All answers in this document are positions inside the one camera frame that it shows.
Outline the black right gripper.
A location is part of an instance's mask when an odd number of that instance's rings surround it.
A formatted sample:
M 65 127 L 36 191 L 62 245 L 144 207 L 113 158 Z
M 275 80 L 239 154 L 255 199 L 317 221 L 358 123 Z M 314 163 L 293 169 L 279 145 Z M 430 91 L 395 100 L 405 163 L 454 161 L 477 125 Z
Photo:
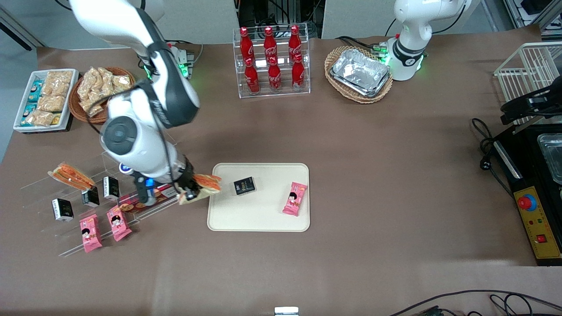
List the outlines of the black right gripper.
M 171 184 L 179 192 L 179 202 L 198 200 L 199 186 L 205 184 L 205 175 L 195 174 L 193 165 L 188 159 L 176 159 L 169 164 Z

